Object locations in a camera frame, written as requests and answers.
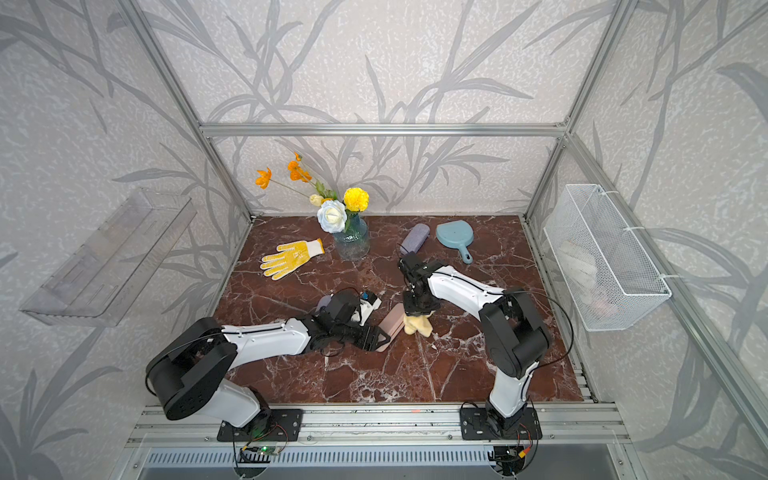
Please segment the aluminium mounting rail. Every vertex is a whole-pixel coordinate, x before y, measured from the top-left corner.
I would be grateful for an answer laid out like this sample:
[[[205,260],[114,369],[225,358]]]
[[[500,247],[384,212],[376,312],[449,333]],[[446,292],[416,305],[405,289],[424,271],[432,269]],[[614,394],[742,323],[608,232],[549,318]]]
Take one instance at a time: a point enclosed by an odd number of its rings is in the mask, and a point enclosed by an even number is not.
[[[462,442],[461,408],[435,404],[300,404],[294,446],[457,445]],[[547,444],[629,443],[630,435],[611,403],[544,402],[535,405]],[[169,421],[147,407],[126,442],[128,448],[203,447],[217,444],[220,423],[203,416]]]

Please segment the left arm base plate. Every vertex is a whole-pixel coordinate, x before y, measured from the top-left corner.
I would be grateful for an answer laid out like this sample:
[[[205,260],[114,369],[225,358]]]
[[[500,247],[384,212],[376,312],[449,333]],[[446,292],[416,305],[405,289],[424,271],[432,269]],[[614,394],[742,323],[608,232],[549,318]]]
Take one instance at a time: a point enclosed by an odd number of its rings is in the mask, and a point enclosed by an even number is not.
[[[243,427],[223,422],[217,434],[218,442],[246,443],[248,441],[296,442],[304,411],[293,408],[264,410]]]

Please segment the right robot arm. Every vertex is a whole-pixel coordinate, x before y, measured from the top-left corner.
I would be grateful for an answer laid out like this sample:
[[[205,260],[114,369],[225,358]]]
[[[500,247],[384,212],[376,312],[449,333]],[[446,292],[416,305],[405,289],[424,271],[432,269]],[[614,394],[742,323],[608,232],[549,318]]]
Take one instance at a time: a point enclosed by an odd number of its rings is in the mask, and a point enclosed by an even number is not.
[[[507,428],[522,416],[533,373],[552,343],[535,302],[524,290],[504,290],[472,279],[440,261],[408,253],[398,261],[407,334],[432,334],[430,316],[447,301],[477,319],[488,356],[496,366],[488,418]]]

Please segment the yellow microfiber cloth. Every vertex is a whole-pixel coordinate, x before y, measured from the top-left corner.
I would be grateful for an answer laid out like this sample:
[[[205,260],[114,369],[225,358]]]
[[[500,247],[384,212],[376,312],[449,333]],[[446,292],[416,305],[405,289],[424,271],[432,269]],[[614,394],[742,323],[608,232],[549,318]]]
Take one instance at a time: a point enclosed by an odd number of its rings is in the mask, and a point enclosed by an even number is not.
[[[431,313],[418,316],[406,315],[403,320],[405,333],[407,335],[419,333],[424,337],[430,337],[433,332],[433,326],[429,320],[431,316]]]

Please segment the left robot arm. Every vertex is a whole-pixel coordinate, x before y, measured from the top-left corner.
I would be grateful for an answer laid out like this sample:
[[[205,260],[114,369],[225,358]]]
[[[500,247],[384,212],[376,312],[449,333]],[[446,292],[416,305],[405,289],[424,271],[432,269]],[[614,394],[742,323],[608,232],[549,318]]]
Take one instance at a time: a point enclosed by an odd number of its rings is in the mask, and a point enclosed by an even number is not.
[[[368,323],[380,306],[375,294],[342,290],[298,318],[253,326],[221,325],[213,317],[195,321],[150,360],[145,387],[169,420],[200,414],[233,427],[266,422],[271,411],[255,390],[227,379],[230,371],[279,356],[320,352],[333,343],[372,352],[391,335]]]

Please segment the lavender eyeglass case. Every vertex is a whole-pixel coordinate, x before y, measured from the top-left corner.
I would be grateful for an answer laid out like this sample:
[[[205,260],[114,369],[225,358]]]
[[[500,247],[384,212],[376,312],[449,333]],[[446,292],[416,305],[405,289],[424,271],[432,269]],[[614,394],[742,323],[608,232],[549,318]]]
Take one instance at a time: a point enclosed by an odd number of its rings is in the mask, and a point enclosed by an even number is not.
[[[317,303],[315,311],[320,312],[322,309],[324,309],[332,300],[332,295],[325,295],[323,296]]]
[[[405,239],[400,243],[400,253],[402,255],[417,253],[429,238],[429,236],[430,227],[428,225],[423,223],[414,225],[409,230]]]

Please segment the teal hand mirror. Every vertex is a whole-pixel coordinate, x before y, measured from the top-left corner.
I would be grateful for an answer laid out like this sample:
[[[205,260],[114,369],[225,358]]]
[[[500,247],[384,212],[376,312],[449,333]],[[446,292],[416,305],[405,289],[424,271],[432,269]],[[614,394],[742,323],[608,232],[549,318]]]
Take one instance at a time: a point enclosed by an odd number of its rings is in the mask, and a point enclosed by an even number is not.
[[[468,247],[474,241],[474,232],[466,221],[456,220],[438,225],[436,238],[443,246],[456,249],[465,264],[473,262]]]

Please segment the yellow work glove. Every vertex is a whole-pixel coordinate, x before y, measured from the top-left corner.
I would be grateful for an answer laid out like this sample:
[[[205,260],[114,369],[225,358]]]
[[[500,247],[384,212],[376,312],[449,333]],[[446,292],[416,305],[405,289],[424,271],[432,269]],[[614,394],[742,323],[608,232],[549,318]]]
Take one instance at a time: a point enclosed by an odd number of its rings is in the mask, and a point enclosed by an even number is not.
[[[276,253],[261,259],[260,268],[265,276],[277,281],[324,253],[321,239],[281,244],[277,246]]]

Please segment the clear acrylic wall shelf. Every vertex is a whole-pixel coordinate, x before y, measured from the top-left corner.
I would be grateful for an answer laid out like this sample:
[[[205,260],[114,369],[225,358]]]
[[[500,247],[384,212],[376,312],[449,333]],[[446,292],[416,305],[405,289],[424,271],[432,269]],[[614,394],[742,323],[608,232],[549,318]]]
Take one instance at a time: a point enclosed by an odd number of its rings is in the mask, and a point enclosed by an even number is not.
[[[187,195],[134,190],[20,311],[50,326],[118,325],[196,213]]]

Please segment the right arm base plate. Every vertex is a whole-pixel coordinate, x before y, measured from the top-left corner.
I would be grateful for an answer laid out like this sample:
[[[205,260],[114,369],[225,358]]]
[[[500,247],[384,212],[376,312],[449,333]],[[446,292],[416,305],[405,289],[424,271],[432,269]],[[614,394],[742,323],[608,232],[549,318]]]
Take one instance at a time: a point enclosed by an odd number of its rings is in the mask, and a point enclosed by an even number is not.
[[[542,439],[542,430],[536,409],[525,403],[511,417],[503,417],[493,407],[462,405],[459,423],[463,440],[528,440]]]

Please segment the pink eyeglass case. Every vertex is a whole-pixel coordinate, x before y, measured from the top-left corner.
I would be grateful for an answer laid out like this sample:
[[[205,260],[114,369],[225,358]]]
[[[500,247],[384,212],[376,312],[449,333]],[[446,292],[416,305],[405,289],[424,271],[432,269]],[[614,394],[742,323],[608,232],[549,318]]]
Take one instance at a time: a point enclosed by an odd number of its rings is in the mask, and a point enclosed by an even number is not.
[[[404,328],[404,319],[405,311],[403,304],[398,303],[378,325],[382,333],[379,335],[376,352],[384,352],[389,347],[391,342]]]

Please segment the glass vase with flowers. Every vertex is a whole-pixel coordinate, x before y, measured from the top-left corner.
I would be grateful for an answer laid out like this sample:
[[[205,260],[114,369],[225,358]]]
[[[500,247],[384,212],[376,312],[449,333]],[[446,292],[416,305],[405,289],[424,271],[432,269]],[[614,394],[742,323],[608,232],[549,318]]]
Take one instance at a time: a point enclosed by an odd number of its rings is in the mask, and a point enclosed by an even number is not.
[[[310,204],[317,208],[317,220],[321,229],[329,234],[351,233],[353,221],[369,207],[370,195],[359,187],[347,189],[342,196],[327,187],[322,181],[314,178],[309,168],[304,164],[303,157],[294,153],[295,159],[290,161],[287,169],[292,182],[309,185],[314,192],[301,193]]]

